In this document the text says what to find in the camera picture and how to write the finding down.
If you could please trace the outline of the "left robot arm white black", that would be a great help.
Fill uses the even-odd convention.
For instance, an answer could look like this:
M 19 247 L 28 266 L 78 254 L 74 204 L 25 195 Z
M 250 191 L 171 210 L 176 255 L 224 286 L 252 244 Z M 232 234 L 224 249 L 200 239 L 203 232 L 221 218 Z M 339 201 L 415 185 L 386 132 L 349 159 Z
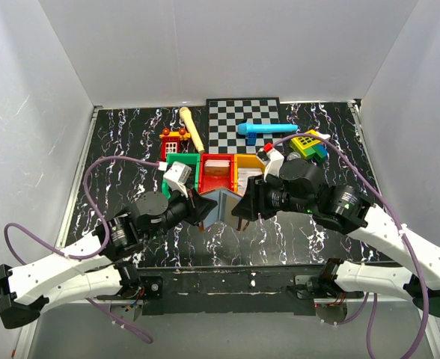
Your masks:
M 61 255 L 33 263 L 0 265 L 0 318 L 6 329 L 20 328 L 54 307 L 98 295 L 131 299 L 144 286 L 126 257 L 180 222 L 200 224 L 216 200 L 194 189 L 170 197 L 150 191 L 72 245 Z

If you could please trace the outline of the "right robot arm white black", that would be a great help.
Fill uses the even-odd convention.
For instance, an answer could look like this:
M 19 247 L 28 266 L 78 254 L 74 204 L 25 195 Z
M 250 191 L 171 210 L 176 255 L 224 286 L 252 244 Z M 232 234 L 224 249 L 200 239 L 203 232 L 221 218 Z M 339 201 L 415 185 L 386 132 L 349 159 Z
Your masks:
M 232 214 L 256 221 L 278 212 L 308 214 L 316 224 L 367 243 L 396 262 L 383 267 L 330 259 L 316 277 L 295 286 L 301 295 L 376 292 L 418 308 L 428 304 L 428 313 L 440 318 L 440 247 L 397 228 L 391 215 L 352 186 L 328 185 L 323 171 L 303 159 L 285 161 L 277 176 L 249 177 Z

